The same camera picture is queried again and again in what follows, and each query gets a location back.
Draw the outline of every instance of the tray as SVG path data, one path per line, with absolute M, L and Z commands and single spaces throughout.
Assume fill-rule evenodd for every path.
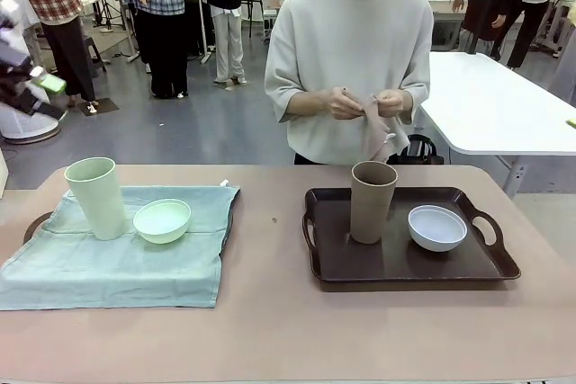
M 451 288 L 465 290 L 462 282 L 493 284 L 520 276 L 520 269 L 504 247 L 498 223 L 477 210 L 456 188 L 397 188 L 382 242 L 375 245 L 361 245 L 349 239 L 350 195 L 350 189 L 312 189 L 305 196 L 302 228 L 310 249 L 312 273 L 322 282 L 322 289 L 338 290 L 338 285 L 346 285 L 346 290 L 356 290 L 349 285 L 380 282 L 378 288 L 371 290 L 410 290 L 414 288 L 406 288 L 406 283 L 395 288 L 388 284 L 424 282 L 423 289 L 433 290 L 435 285 L 444 289 L 441 282 L 458 282 Z M 463 218 L 468 235 L 456 249 L 429 252 L 412 240 L 408 214 L 424 204 L 444 207 Z M 493 245 L 488 245 L 473 225 L 476 218 L 491 225 L 496 235 Z

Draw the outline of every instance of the bowl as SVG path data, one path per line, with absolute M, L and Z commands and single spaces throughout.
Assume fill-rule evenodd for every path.
M 420 206 L 408 215 L 410 235 L 432 252 L 448 252 L 460 245 L 468 227 L 453 211 L 438 206 Z
M 152 201 L 134 215 L 138 234 L 150 243 L 163 245 L 184 235 L 190 225 L 190 207 L 180 200 Z

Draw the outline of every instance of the cup rim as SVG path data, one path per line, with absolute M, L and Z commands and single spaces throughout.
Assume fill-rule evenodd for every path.
M 71 179 L 70 177 L 68 177 L 68 171 L 70 169 L 72 169 L 73 167 L 75 167 L 76 165 L 79 164 L 83 164 L 84 162 L 87 161 L 94 161 L 96 159 L 99 160 L 104 160 L 104 161 L 110 161 L 112 162 L 112 167 L 110 168 L 110 170 L 108 170 L 106 173 L 99 175 L 98 177 L 94 177 L 92 179 L 86 179 L 86 180 L 75 180 L 75 179 Z M 112 171 L 114 171 L 114 168 L 116 168 L 116 162 L 114 162 L 113 159 L 109 158 L 109 157 L 104 157 L 104 156 L 96 156 L 96 157 L 87 157 L 86 159 L 82 159 L 80 161 L 76 161 L 74 164 L 72 164 L 71 166 L 69 166 L 66 171 L 64 172 L 64 178 L 66 178 L 66 180 L 68 182 L 73 182 L 73 183 L 85 183 L 85 182 L 93 182 L 94 180 L 98 180 L 98 179 L 102 179 L 103 177 L 105 177 L 106 175 L 108 175 L 109 173 L 111 173 Z
M 383 183 L 383 184 L 372 184 L 372 183 L 363 182 L 362 180 L 358 179 L 358 177 L 356 177 L 355 170 L 358 166 L 364 165 L 364 164 L 376 164 L 376 165 L 387 166 L 388 168 L 390 168 L 394 172 L 394 175 L 395 175 L 394 180 L 392 180 L 391 182 L 388 182 L 388 183 Z M 386 186 L 390 186 L 390 185 L 398 182 L 398 172 L 396 171 L 396 169 L 393 166 L 386 164 L 385 162 L 378 162 L 378 161 L 364 161 L 364 162 L 359 162 L 358 164 L 354 165 L 352 167 L 352 177 L 357 182 L 359 182 L 365 186 L 372 186 L 373 188 L 385 188 Z

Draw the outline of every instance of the cup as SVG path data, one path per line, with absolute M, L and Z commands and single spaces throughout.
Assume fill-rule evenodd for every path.
M 383 162 L 361 162 L 352 168 L 350 236 L 372 245 L 382 237 L 398 173 Z
M 84 159 L 69 166 L 64 177 L 96 237 L 111 240 L 128 231 L 114 161 L 107 157 Z

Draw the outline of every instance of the person in white sweater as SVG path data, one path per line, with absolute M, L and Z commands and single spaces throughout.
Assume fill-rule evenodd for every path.
M 288 122 L 295 164 L 366 160 L 363 105 L 374 96 L 400 153 L 409 144 L 401 124 L 428 98 L 433 26 L 428 0 L 286 0 L 265 91 Z

